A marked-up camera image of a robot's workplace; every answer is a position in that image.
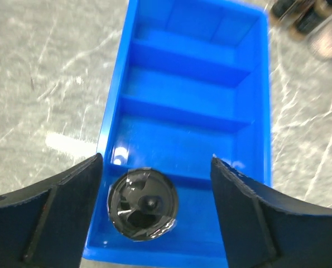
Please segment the blue divided plastic bin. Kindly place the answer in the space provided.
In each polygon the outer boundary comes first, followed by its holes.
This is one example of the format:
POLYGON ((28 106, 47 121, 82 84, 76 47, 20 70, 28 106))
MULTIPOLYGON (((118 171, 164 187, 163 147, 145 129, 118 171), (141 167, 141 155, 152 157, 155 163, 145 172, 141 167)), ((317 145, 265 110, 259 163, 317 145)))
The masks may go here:
POLYGON ((211 187, 218 157, 271 185, 268 19, 235 1, 130 1, 97 144, 103 175, 83 256, 117 264, 227 267, 211 187), (126 185, 132 169, 172 181, 175 225, 149 241, 126 185))

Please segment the shaker jar white powder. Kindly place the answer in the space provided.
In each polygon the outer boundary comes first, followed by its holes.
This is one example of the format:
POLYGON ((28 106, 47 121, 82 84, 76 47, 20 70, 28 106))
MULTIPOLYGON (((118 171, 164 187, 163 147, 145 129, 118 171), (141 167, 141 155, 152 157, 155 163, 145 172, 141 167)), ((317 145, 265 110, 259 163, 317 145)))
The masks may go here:
POLYGON ((179 197, 168 176, 144 167, 127 171, 110 187, 107 209, 120 234, 150 241, 175 227, 179 197))

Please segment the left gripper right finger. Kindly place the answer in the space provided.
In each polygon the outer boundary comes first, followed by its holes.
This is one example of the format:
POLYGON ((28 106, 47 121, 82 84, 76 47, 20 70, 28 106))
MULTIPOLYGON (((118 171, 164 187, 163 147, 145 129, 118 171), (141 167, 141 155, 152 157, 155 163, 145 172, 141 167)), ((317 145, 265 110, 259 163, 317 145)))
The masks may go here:
POLYGON ((332 267, 332 208, 283 194, 217 157, 210 177, 229 267, 332 267))

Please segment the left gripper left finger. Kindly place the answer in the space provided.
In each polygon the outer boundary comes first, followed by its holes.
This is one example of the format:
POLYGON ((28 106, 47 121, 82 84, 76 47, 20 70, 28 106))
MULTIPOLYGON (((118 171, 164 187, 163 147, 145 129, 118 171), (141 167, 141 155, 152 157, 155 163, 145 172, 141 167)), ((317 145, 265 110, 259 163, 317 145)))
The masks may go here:
POLYGON ((96 154, 0 195, 0 267, 79 267, 102 169, 96 154))

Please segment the small spice jar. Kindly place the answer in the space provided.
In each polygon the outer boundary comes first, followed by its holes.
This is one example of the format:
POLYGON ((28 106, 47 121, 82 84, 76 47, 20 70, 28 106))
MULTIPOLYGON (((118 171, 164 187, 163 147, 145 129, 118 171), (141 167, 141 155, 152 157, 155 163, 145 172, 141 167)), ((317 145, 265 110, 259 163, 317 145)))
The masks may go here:
POLYGON ((284 17, 294 13, 299 5, 296 0, 278 0, 270 9, 270 18, 275 22, 282 20, 284 17))
POLYGON ((313 4, 292 24, 289 29, 289 35, 292 39, 301 41, 327 18, 328 15, 313 4))

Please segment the small spice jar right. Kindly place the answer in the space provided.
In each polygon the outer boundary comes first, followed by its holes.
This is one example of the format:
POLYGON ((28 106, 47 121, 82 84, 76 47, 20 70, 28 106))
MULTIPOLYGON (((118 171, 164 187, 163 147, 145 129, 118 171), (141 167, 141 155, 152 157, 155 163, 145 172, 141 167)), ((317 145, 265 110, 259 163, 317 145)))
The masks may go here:
POLYGON ((327 18, 328 15, 313 4, 292 24, 289 29, 289 35, 292 39, 301 41, 327 18))

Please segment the small spice jar left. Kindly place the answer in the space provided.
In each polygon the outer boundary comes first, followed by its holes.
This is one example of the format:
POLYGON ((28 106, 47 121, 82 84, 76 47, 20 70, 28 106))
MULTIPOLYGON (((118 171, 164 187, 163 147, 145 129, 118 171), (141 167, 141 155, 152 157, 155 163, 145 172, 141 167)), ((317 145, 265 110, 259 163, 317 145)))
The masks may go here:
POLYGON ((270 18, 275 22, 282 20, 284 17, 294 13, 299 5, 296 0, 278 0, 270 9, 270 18))

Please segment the knob lid jar white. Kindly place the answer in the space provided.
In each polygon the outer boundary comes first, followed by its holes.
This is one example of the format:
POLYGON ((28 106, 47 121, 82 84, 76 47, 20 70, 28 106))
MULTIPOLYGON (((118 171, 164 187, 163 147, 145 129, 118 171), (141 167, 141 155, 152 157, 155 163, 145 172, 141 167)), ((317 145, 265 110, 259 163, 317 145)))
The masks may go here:
POLYGON ((317 58, 332 59, 332 18, 310 35, 307 46, 317 58))

